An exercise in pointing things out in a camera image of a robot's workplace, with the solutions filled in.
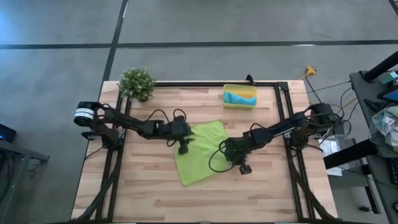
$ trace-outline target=plastic box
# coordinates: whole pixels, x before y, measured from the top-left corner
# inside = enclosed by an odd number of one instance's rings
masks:
[[[230,92],[238,96],[242,96],[243,98],[250,99],[255,97],[256,98],[256,105],[257,105],[257,89],[254,86],[249,85],[234,85],[234,84],[225,84],[224,85],[224,93]],[[233,103],[225,103],[223,97],[223,106],[225,108],[233,108],[233,109],[242,109],[242,110],[251,110],[256,106],[251,105],[239,105]]]

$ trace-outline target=butcher block tabletop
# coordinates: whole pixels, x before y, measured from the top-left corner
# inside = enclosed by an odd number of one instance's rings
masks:
[[[283,82],[289,84],[294,112],[305,110],[309,102],[304,82]],[[99,98],[101,103],[116,107],[117,84],[104,82]],[[267,127],[280,121],[273,87],[257,87],[257,106],[249,111],[223,108],[222,99],[222,86],[156,87],[149,101],[133,100],[129,115],[145,120],[160,108],[172,118],[173,110],[181,108],[186,112],[190,126],[220,119],[230,137],[242,136],[252,123]],[[152,119],[164,119],[164,115],[156,113]],[[90,141],[86,153],[99,147],[100,139]],[[188,187],[182,186],[178,176],[174,161],[177,148],[178,144],[167,147],[164,140],[146,140],[134,131],[127,131],[114,222],[297,221],[282,137],[274,138],[248,156],[247,164],[251,166],[252,174],[241,175],[235,167]],[[309,147],[303,150],[303,157],[312,192],[326,210],[337,217],[321,152]],[[98,193],[105,158],[106,149],[102,149],[84,162],[72,218],[81,215]],[[109,195],[110,190],[105,198],[104,215],[109,206]],[[308,217],[302,192],[300,197],[304,216]]]

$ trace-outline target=table leg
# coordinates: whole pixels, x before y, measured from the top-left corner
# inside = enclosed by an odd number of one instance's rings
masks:
[[[340,152],[333,153],[323,158],[326,169],[343,165],[357,159],[364,158],[370,155],[376,155],[377,149],[370,140],[361,141],[354,146],[348,147]]]

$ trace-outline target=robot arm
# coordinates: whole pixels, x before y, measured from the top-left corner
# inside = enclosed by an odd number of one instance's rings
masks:
[[[104,115],[98,115],[98,110],[103,110]],[[106,123],[111,123],[133,130],[145,139],[179,141],[178,153],[185,154],[188,152],[189,142],[189,139],[185,139],[185,137],[192,134],[185,119],[184,116],[176,116],[173,121],[168,123],[159,119],[141,121],[122,114],[109,105],[98,102],[79,102],[73,121],[79,126],[89,127],[98,133],[103,140],[103,144],[107,146],[119,142],[119,131],[108,128],[106,125]]]
[[[310,115],[306,116],[305,113],[308,111],[311,111]],[[308,143],[309,136],[326,132],[337,122],[338,119],[330,106],[319,103],[311,105],[305,111],[295,113],[291,118],[268,128],[261,126],[260,128],[252,129],[254,125],[260,126],[254,123],[249,131],[243,133],[243,137],[226,139],[223,143],[225,151],[221,151],[222,144],[220,144],[220,151],[232,166],[240,166],[239,171],[241,174],[250,174],[251,168],[246,164],[247,155],[253,150],[263,148],[274,137],[290,132],[290,147],[292,149],[303,149]]]

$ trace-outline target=black metal frame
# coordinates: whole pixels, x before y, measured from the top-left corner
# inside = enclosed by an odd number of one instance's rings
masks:
[[[251,79],[251,76],[248,75],[247,80],[248,82],[158,82],[156,83],[156,87],[171,87],[171,86],[223,86],[225,84],[237,84],[237,85],[254,85],[254,86],[269,86],[273,87],[275,90],[275,97],[277,101],[277,106],[278,106],[278,112],[279,112],[279,117],[280,120],[285,119],[285,114],[284,114],[284,108],[283,108],[283,102],[282,102],[282,97],[280,91],[284,92],[285,95],[285,100],[287,104],[287,112],[289,113],[289,116],[293,115],[293,106],[292,106],[292,100],[290,99],[290,92],[289,92],[289,86],[287,82],[256,82],[254,83]],[[121,103],[122,103],[122,98],[120,94],[118,95],[118,100],[116,103],[116,109],[120,110],[121,108]],[[127,99],[126,102],[126,110],[125,113],[128,114],[130,112],[131,108],[131,101]],[[126,136],[123,137],[123,147],[124,147],[124,141],[126,139]],[[284,142],[285,142],[285,150],[286,150],[286,156],[287,156],[287,163],[289,167],[289,174],[290,174],[290,179],[291,179],[291,184],[292,184],[292,192],[294,196],[294,202],[295,202],[295,209],[297,213],[297,220],[298,222],[305,222],[305,223],[352,223],[354,224],[355,222],[343,222],[339,220],[320,220],[316,219],[315,216],[315,211],[314,211],[314,206],[313,202],[311,200],[311,197],[308,197],[306,194],[305,200],[307,203],[307,208],[308,208],[308,216],[309,218],[305,218],[302,210],[302,203],[300,200],[300,194],[299,194],[299,188],[298,188],[298,182],[297,182],[297,176],[296,174],[298,173],[295,166],[294,166],[294,159],[292,157],[292,150],[289,147],[289,140],[284,136]],[[109,170],[111,168],[111,158],[112,158],[112,151],[108,151],[107,156],[106,156],[106,162],[105,162],[105,167],[104,167],[104,174],[103,174],[103,180],[101,186],[103,187],[104,183],[109,179]],[[102,210],[103,210],[103,199],[104,196],[101,199],[101,203],[98,205],[96,209],[96,215],[94,220],[70,220],[66,223],[111,223],[113,221],[113,214],[114,214],[114,206],[116,203],[116,195],[118,191],[118,181],[119,181],[119,175],[120,175],[120,169],[121,169],[121,163],[122,163],[122,158],[123,158],[123,148],[118,151],[118,155],[116,158],[116,163],[114,170],[116,170],[116,175],[117,177],[113,181],[113,187],[111,190],[111,196],[110,196],[110,203],[108,207],[108,214],[106,218],[102,218]],[[307,177],[307,171],[305,170],[305,164],[304,164],[304,159],[301,151],[297,151],[297,159],[298,159],[298,165],[300,168],[300,176],[301,176],[301,183],[304,183],[306,186],[308,186],[308,177]]]

